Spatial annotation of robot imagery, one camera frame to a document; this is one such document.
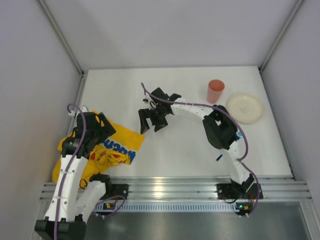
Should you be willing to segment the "yellow Pikachu cloth placemat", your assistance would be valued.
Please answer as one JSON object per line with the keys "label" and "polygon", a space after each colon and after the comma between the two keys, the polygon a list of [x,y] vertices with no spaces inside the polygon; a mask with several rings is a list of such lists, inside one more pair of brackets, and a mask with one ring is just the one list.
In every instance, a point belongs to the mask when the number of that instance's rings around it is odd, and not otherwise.
{"label": "yellow Pikachu cloth placemat", "polygon": [[89,154],[82,172],[79,188],[85,189],[90,177],[102,174],[119,164],[130,165],[139,151],[145,137],[122,125],[109,121],[115,134],[96,145]]}

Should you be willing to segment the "orange plastic cup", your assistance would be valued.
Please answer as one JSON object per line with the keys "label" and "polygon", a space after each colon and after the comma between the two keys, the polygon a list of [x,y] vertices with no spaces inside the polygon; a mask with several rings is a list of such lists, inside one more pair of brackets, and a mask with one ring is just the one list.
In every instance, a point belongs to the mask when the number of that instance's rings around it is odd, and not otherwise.
{"label": "orange plastic cup", "polygon": [[210,104],[215,104],[221,97],[225,89],[225,84],[219,79],[213,79],[208,83],[206,100]]}

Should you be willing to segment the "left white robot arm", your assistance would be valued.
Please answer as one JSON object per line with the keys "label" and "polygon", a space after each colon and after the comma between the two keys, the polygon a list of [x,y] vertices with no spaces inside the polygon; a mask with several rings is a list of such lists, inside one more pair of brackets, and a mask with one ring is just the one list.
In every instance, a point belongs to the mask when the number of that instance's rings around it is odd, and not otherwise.
{"label": "left white robot arm", "polygon": [[107,175],[94,174],[77,197],[84,169],[93,149],[116,133],[100,112],[79,112],[76,126],[61,144],[59,175],[48,210],[34,230],[43,240],[83,240],[93,208],[111,187]]}

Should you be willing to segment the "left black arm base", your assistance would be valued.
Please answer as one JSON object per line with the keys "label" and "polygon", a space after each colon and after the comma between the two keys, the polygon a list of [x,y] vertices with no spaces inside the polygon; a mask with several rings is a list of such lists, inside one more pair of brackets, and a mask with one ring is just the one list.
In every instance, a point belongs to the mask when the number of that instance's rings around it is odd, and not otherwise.
{"label": "left black arm base", "polygon": [[123,196],[127,199],[129,193],[128,184],[111,184],[106,187],[106,193],[103,199],[107,199],[114,196]]}

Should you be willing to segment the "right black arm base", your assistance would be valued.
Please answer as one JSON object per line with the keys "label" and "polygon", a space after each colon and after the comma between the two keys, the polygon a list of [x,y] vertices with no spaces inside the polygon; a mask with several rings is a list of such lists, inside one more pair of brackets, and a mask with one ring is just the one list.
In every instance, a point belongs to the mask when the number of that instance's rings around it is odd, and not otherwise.
{"label": "right black arm base", "polygon": [[219,200],[234,203],[236,200],[256,200],[263,199],[262,190],[258,190],[258,185],[254,183],[248,190],[232,183],[219,183],[216,185],[217,197]]}

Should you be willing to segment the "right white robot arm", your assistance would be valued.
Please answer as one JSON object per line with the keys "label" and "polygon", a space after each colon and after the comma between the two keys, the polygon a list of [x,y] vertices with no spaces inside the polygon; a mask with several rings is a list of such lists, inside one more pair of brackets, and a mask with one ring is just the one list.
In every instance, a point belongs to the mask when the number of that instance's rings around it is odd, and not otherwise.
{"label": "right white robot arm", "polygon": [[177,93],[168,95],[159,87],[153,92],[145,89],[143,102],[148,108],[138,110],[141,134],[151,126],[155,132],[166,127],[168,115],[185,117],[203,125],[209,144],[220,151],[230,175],[228,188],[218,189],[221,200],[245,199],[259,190],[255,174],[243,163],[244,157],[239,156],[238,141],[247,138],[224,106],[191,103]]}

